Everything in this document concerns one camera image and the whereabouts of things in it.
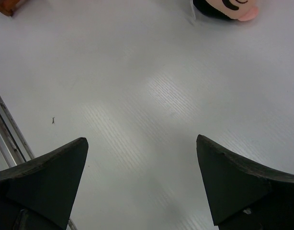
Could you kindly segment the cartoon boy doll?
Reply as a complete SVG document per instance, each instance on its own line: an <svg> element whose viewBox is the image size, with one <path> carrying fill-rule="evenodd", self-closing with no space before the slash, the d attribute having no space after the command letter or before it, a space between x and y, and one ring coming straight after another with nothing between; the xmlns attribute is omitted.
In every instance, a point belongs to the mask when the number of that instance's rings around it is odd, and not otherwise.
<svg viewBox="0 0 294 230"><path fill-rule="evenodd" d="M195 10L207 17L225 21L246 22L259 14L256 0L191 0L193 14Z"/></svg>

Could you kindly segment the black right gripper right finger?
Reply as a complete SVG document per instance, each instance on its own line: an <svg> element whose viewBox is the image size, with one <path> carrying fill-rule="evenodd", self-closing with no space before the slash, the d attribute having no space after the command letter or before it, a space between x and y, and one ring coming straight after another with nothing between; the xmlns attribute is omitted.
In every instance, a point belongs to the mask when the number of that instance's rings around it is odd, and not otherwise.
<svg viewBox="0 0 294 230"><path fill-rule="evenodd" d="M198 163L220 230L294 230L294 174L264 166L199 135Z"/></svg>

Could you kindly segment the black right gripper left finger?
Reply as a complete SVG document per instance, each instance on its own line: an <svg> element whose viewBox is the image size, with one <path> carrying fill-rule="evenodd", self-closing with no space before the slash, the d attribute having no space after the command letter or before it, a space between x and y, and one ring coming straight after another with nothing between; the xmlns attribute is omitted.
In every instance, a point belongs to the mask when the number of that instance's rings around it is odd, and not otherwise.
<svg viewBox="0 0 294 230"><path fill-rule="evenodd" d="M89 144L78 138L0 171L0 230L65 230Z"/></svg>

